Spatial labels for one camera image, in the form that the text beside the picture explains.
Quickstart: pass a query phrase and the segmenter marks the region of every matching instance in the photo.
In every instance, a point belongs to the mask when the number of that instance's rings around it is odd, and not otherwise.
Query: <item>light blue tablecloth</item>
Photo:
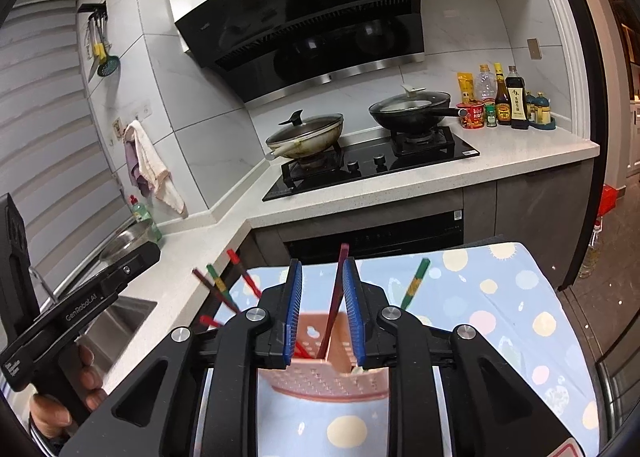
[[[356,264],[363,281],[379,285],[389,302],[399,305],[423,256],[431,266],[409,312],[441,329],[475,326],[564,422],[585,455],[596,456],[595,395],[582,351],[556,294],[524,246],[494,244]],[[335,268],[335,263],[303,268],[301,312],[328,310]],[[286,273],[286,267],[250,271],[261,288],[281,283]],[[242,280],[231,294],[241,309],[257,304]],[[216,315],[222,322],[230,317],[224,306]],[[274,392],[260,379],[257,416],[260,457],[386,455],[386,399],[305,401]]]

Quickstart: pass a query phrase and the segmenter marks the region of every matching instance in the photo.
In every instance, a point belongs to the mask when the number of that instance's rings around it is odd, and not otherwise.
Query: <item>zebra blind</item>
[[[14,8],[0,28],[0,192],[51,289],[130,217],[85,98],[76,0]]]

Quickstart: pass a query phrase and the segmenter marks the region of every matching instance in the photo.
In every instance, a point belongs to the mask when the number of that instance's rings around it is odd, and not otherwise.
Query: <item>kitchen sink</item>
[[[89,325],[79,343],[94,352],[100,374],[113,367],[155,306],[154,301],[120,296]]]

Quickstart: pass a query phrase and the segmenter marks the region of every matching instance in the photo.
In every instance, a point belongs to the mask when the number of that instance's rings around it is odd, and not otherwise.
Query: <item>utensil holder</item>
[[[318,353],[326,313],[301,313],[298,319],[298,341],[311,356]],[[351,349],[347,315],[338,313],[329,341],[326,359],[293,358],[283,371],[260,373],[273,390],[300,399],[350,403],[372,401],[388,396],[388,369],[374,369],[352,374],[356,359]]]

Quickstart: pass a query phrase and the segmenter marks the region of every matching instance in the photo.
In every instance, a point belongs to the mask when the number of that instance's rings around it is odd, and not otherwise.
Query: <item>range hood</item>
[[[249,108],[424,59],[420,0],[207,0],[176,25]]]

